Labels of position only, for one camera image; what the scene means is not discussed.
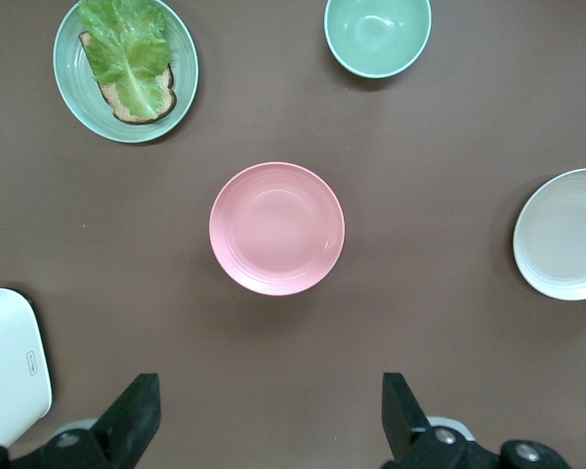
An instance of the plate rim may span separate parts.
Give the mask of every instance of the plate rim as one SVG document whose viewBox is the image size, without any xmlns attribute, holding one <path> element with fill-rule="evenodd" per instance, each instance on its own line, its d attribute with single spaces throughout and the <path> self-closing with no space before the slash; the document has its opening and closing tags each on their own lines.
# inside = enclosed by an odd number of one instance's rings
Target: plate rim
<svg viewBox="0 0 586 469">
<path fill-rule="evenodd" d="M 228 191 L 230 186 L 232 184 L 234 184 L 236 181 L 238 181 L 238 179 L 242 178 L 245 174 L 252 172 L 252 171 L 260 170 L 261 168 L 267 168 L 267 167 L 283 167 L 283 168 L 289 168 L 289 169 L 294 168 L 298 171 L 301 171 L 302 173 L 311 177 L 313 180 L 320 183 L 320 185 L 325 189 L 326 195 L 335 203 L 335 206 L 337 208 L 337 214 L 338 214 L 338 220 L 339 220 L 339 227 L 338 227 L 339 236 L 338 236 L 338 242 L 335 242 L 334 258 L 333 258 L 333 260 L 331 260 L 329 265 L 326 267 L 325 272 L 322 273 L 322 275 L 316 281 L 309 282 L 308 284 L 303 285 L 302 288 L 290 288 L 290 289 L 287 289 L 286 291 L 279 291 L 278 290 L 278 291 L 274 292 L 274 291 L 271 291 L 269 288 L 260 288 L 260 287 L 257 287 L 256 285 L 259 284 L 264 287 L 269 287 L 269 286 L 273 286 L 275 284 L 275 282 L 265 281 L 263 278 L 249 276 L 247 274 L 247 272 L 242 269 L 241 270 L 234 269 L 235 272 L 237 272 L 237 271 L 242 272 L 241 277 L 251 277 L 255 280 L 253 282 L 246 282 L 246 283 L 240 281 L 239 279 L 233 277 L 232 274 L 230 273 L 230 269 L 227 269 L 227 267 L 224 265 L 224 263 L 220 259 L 220 256 L 218 255 L 218 250 L 215 248 L 215 245 L 213 243 L 214 223 L 215 223 L 214 218 L 217 214 L 217 208 L 218 208 L 218 205 L 219 205 L 222 197 L 226 194 L 226 192 Z M 319 177 L 314 171 L 311 171 L 310 169 L 308 169 L 304 166 L 301 166 L 299 164 L 291 163 L 291 162 L 287 162 L 287 161 L 265 161 L 262 163 L 257 163 L 257 164 L 253 164 L 251 166 L 248 166 L 248 167 L 242 169 L 241 171 L 237 172 L 236 174 L 234 174 L 224 184 L 224 186 L 219 190 L 217 196 L 215 197 L 215 201 L 213 202 L 213 205 L 212 205 L 211 211 L 210 211 L 209 228 L 208 228 L 211 250 L 212 250 L 213 254 L 215 255 L 215 258 L 217 259 L 217 262 L 219 263 L 220 267 L 224 270 L 224 272 L 228 275 L 228 277 L 230 277 L 236 283 L 238 283 L 239 285 L 241 285 L 244 288 L 247 288 L 250 291 L 253 291 L 255 293 L 260 293 L 263 295 L 267 295 L 267 296 L 289 296 L 289 295 L 301 293 L 303 291 L 306 291 L 306 290 L 316 286 L 318 283 L 322 282 L 328 276 L 328 274 L 330 272 L 332 272 L 332 270 L 336 266 L 339 258 L 341 257 L 341 254 L 343 252 L 343 247 L 345 245 L 345 231 L 346 231 L 346 224 L 345 224 L 345 216 L 343 214 L 343 207 L 341 206 L 341 203 L 340 203 L 338 197 L 336 196 L 336 193 L 332 190 L 332 188 L 330 188 L 330 186 L 321 177 Z"/>
<path fill-rule="evenodd" d="M 520 255 L 520 230 L 525 223 L 525 214 L 527 213 L 529 206 L 534 202 L 535 199 L 541 196 L 541 194 L 551 187 L 552 185 L 558 183 L 561 179 L 568 178 L 574 174 L 578 173 L 586 173 L 586 168 L 578 168 L 573 169 L 570 171 L 566 171 L 558 176 L 551 178 L 550 180 L 546 181 L 542 184 L 534 193 L 529 197 L 529 199 L 523 205 L 519 216 L 517 217 L 517 222 L 515 223 L 515 227 L 513 230 L 513 254 L 515 257 L 515 263 L 523 276 L 523 278 L 531 285 L 536 291 L 542 293 L 543 295 L 549 296 L 550 298 L 554 298 L 557 300 L 566 300 L 566 301 L 580 301 L 586 300 L 586 294 L 578 295 L 578 292 L 582 292 L 586 289 L 586 285 L 580 287 L 570 287 L 570 288 L 554 288 L 550 287 L 549 285 L 543 286 L 544 282 L 538 282 L 534 279 L 534 275 L 532 275 L 529 269 L 526 267 L 528 263 L 521 258 Z"/>
<path fill-rule="evenodd" d="M 426 37 L 423 40 L 421 47 L 419 48 L 417 53 L 414 55 L 414 57 L 412 59 L 410 59 L 410 61 L 408 61 L 406 64 L 401 66 L 400 68 L 386 72 L 386 73 L 367 73 L 365 71 L 361 71 L 356 68 L 353 68 L 347 62 L 345 62 L 345 60 L 343 60 L 343 58 L 340 56 L 340 54 L 334 48 L 334 45 L 332 44 L 332 40 L 330 39 L 330 33 L 329 33 L 329 28 L 328 28 L 328 11 L 329 11 L 332 3 L 336 2 L 336 1 L 339 1 L 339 0 L 328 0 L 325 5 L 325 11 L 323 13 L 323 32 L 325 34 L 325 39 L 326 39 L 326 42 L 328 43 L 328 47 L 330 49 L 330 52 L 332 52 L 332 55 L 334 56 L 334 58 L 337 60 L 337 62 L 339 64 L 341 64 L 343 66 L 343 68 L 345 68 L 349 72 L 353 73 L 354 75 L 358 75 L 363 78 L 388 78 L 390 76 L 397 75 L 398 73 L 402 73 L 404 70 L 409 68 L 412 64 L 414 64 L 417 59 L 419 59 L 421 54 L 423 54 L 424 49 L 428 45 L 428 41 L 430 40 L 430 34 L 432 33 L 432 21 L 433 21 L 432 5 L 430 4 L 430 0 L 421 0 L 421 1 L 425 2 L 426 7 L 427 7 L 427 11 L 428 11 L 428 29 L 426 31 Z"/>
<path fill-rule="evenodd" d="M 117 137 L 117 136 L 113 135 L 112 132 L 107 132 L 104 129 L 99 128 L 98 126 L 92 125 L 91 123 L 83 120 L 83 118 L 75 111 L 75 109 L 72 107 L 72 104 L 66 98 L 65 92 L 63 91 L 63 86 L 59 80 L 59 75 L 57 73 L 57 70 L 58 70 L 57 53 L 58 53 L 58 46 L 59 46 L 61 32 L 63 31 L 64 26 L 71 19 L 71 17 L 73 15 L 77 14 L 76 10 L 77 10 L 78 5 L 80 3 L 79 1 L 77 1 L 74 5 L 72 5 L 71 8 L 67 11 L 65 16 L 63 17 L 63 19 L 59 25 L 59 28 L 57 29 L 57 33 L 55 34 L 55 39 L 54 39 L 54 43 L 53 43 L 52 65 L 53 65 L 53 72 L 55 75 L 55 82 L 57 83 L 57 87 L 59 88 L 59 93 L 61 94 L 61 98 L 63 99 L 63 102 L 66 105 L 66 107 L 69 109 L 69 111 L 72 113 L 72 115 L 74 117 L 76 117 L 76 119 L 82 125 L 84 125 L 87 129 L 89 129 L 91 132 L 93 132 L 93 133 L 95 133 L 105 139 L 108 139 L 108 140 L 111 140 L 114 142 L 119 142 L 122 144 L 142 144 L 145 142 L 151 142 L 151 141 L 154 141 L 156 139 L 161 138 L 162 136 L 164 136 L 165 134 L 170 132 L 172 129 L 174 129 L 178 124 L 180 124 L 180 122 L 182 122 L 182 120 L 187 115 L 188 110 L 191 108 L 193 101 L 195 100 L 195 96 L 197 94 L 197 85 L 198 85 L 198 81 L 199 81 L 199 59 L 197 56 L 197 48 L 195 47 L 195 42 L 193 41 L 193 38 L 192 38 L 190 32 L 188 31 L 187 25 L 180 18 L 180 16 L 169 5 L 167 5 L 163 0 L 152 0 L 152 1 L 156 4 L 158 4 L 161 8 L 163 8 L 166 11 L 166 13 L 168 13 L 172 18 L 174 18 L 174 20 L 180 26 L 183 36 L 186 37 L 187 42 L 189 44 L 189 47 L 193 51 L 191 62 L 193 62 L 194 69 L 195 69 L 194 77 L 192 80 L 193 86 L 192 86 L 190 95 L 188 97 L 187 104 L 185 105 L 185 108 L 182 109 L 181 113 L 177 116 L 175 121 L 169 121 L 169 124 L 160 127 L 160 129 L 157 132 L 155 131 L 155 132 L 152 132 L 151 134 L 147 134 L 142 137 L 131 138 L 131 139 Z M 141 124 L 141 125 L 142 125 L 142 127 L 147 127 L 149 124 Z"/>
</svg>

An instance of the bowl rim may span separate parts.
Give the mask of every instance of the bowl rim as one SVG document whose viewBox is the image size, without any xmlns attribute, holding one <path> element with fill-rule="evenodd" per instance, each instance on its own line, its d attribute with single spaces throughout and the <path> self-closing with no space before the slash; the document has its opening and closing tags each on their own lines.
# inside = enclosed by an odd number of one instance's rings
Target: bowl rim
<svg viewBox="0 0 586 469">
<path fill-rule="evenodd" d="M 430 39 L 430 34 L 432 32 L 432 6 L 430 5 L 430 0 L 413 0 L 413 1 L 423 2 L 425 4 L 425 6 L 427 7 L 428 29 L 426 31 L 426 37 L 424 38 L 424 40 L 421 44 L 421 47 L 419 48 L 417 53 L 412 57 L 412 59 L 410 59 L 410 61 L 408 61 L 406 64 L 402 65 L 400 68 L 388 71 L 386 73 L 367 73 L 365 71 L 358 70 L 358 69 L 352 67 L 345 60 L 343 60 L 343 58 L 339 55 L 339 53 L 336 51 L 334 45 L 332 44 L 332 40 L 330 39 L 330 33 L 329 33 L 329 28 L 328 28 L 328 13 L 330 11 L 330 7 L 331 7 L 332 3 L 338 2 L 338 1 L 342 1 L 342 0 L 328 0 L 325 5 L 325 12 L 323 14 L 323 32 L 325 33 L 325 38 L 328 43 L 328 47 L 330 48 L 330 51 L 332 52 L 332 55 L 334 56 L 334 58 L 339 62 L 339 64 L 341 64 L 346 70 L 350 71 L 351 73 L 358 75 L 358 76 L 362 76 L 363 78 L 388 78 L 390 76 L 397 75 L 398 73 L 401 73 L 402 71 L 409 68 L 417 59 L 419 59 L 419 56 L 421 56 L 421 54 L 423 53 L 423 50 L 426 48 L 426 45 L 428 44 L 428 40 Z"/>
</svg>

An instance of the lettuce leaf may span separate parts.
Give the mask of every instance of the lettuce leaf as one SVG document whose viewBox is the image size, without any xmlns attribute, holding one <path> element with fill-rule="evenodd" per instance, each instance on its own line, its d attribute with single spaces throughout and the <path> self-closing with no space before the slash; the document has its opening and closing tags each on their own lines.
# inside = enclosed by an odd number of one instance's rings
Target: lettuce leaf
<svg viewBox="0 0 586 469">
<path fill-rule="evenodd" d="M 131 114 L 156 118 L 163 96 L 156 76 L 171 61 L 161 8 L 151 0 L 80 0 L 78 17 L 92 36 L 85 53 L 94 79 L 114 83 Z"/>
</svg>

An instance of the white bowl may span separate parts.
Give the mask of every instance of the white bowl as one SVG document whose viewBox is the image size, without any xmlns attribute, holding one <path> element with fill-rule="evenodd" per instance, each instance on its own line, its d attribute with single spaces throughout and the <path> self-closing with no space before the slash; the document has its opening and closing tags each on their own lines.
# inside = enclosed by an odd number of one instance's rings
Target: white bowl
<svg viewBox="0 0 586 469">
<path fill-rule="evenodd" d="M 514 252 L 536 290 L 560 300 L 586 299 L 586 168 L 552 179 L 527 201 Z"/>
</svg>

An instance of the pink bowl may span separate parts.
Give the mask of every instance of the pink bowl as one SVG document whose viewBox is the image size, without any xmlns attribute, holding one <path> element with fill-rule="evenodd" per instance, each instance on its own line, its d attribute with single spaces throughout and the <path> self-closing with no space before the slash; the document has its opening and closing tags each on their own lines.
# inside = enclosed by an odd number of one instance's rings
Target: pink bowl
<svg viewBox="0 0 586 469">
<path fill-rule="evenodd" d="M 213 205 L 209 232 L 230 277 L 281 296 L 327 276 L 343 248 L 345 221 L 336 195 L 315 173 L 269 162 L 228 181 Z"/>
</svg>

